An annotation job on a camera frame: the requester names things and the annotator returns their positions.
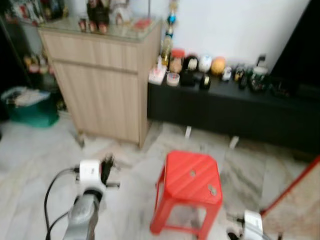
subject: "black television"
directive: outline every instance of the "black television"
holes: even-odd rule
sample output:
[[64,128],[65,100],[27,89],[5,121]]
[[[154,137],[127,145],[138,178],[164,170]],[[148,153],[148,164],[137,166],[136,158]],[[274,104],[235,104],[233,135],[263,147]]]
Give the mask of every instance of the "black television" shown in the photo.
[[301,97],[320,98],[319,24],[320,0],[311,0],[270,74]]

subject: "wooden cabinet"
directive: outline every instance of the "wooden cabinet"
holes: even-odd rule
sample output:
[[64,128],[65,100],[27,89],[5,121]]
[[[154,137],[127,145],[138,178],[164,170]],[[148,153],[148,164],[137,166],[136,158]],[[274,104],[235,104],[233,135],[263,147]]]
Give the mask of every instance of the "wooden cabinet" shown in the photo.
[[148,131],[148,72],[161,23],[139,40],[40,28],[43,45],[78,131],[142,147]]

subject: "tv stand leg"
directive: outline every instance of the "tv stand leg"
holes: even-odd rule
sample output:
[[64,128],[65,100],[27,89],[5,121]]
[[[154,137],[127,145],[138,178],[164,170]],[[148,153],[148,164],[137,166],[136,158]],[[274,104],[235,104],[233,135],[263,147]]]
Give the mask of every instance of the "tv stand leg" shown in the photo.
[[239,137],[238,136],[233,136],[230,144],[229,144],[229,148],[230,149],[235,149],[235,147],[237,146],[237,143],[239,142]]
[[190,138],[191,129],[192,129],[191,126],[186,126],[184,138],[186,138],[186,139]]

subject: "small jar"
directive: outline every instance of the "small jar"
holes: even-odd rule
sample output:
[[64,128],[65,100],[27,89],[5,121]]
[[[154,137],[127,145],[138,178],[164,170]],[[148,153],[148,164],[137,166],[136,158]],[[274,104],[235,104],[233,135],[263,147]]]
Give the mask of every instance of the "small jar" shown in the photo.
[[171,51],[170,57],[170,72],[180,73],[184,64],[185,50],[175,48]]

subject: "orange ball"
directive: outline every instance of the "orange ball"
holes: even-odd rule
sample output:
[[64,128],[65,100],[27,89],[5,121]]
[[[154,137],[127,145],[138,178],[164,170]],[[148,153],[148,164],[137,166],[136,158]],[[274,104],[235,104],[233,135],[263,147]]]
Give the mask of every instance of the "orange ball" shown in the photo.
[[220,75],[224,72],[226,60],[223,56],[216,57],[211,64],[211,72],[214,75]]

